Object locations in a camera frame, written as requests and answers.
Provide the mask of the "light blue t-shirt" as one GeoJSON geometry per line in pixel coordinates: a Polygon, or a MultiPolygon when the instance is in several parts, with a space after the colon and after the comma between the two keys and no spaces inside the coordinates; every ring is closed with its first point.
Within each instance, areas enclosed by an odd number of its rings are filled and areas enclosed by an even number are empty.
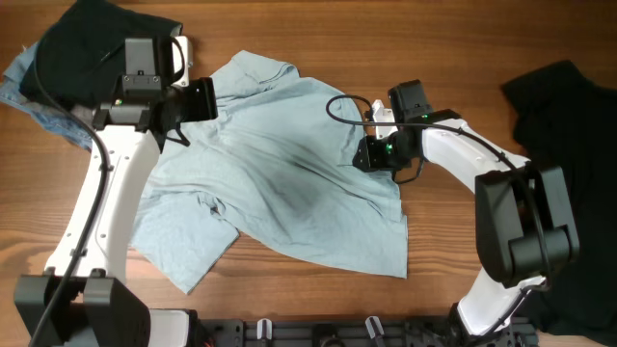
{"type": "Polygon", "coordinates": [[[240,234],[307,262],[403,278],[408,225],[388,173],[352,160],[356,105],[290,63],[248,51],[212,76],[218,116],[166,143],[131,244],[190,292],[240,234]]]}

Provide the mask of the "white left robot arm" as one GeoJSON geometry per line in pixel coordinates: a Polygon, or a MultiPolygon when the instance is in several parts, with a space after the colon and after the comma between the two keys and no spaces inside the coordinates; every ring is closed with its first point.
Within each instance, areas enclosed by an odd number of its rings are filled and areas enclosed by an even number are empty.
{"type": "Polygon", "coordinates": [[[183,37],[129,38],[125,68],[87,125],[90,164],[67,229],[40,275],[24,275],[14,304],[34,346],[210,346],[192,309],[145,305],[125,284],[140,197],[180,126],[217,115],[210,78],[191,79],[183,37]]]}

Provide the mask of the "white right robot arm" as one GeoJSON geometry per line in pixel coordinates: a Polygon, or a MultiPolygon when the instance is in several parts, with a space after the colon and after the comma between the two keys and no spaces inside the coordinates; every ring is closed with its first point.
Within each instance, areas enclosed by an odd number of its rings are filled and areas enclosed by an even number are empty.
{"type": "Polygon", "coordinates": [[[550,289],[556,273],[579,255],[563,171],[510,153],[473,131],[451,110],[433,112],[397,100],[375,100],[353,164],[397,172],[413,160],[436,164],[475,199],[475,248],[481,269],[436,334],[454,346],[498,343],[532,292],[550,289]]]}

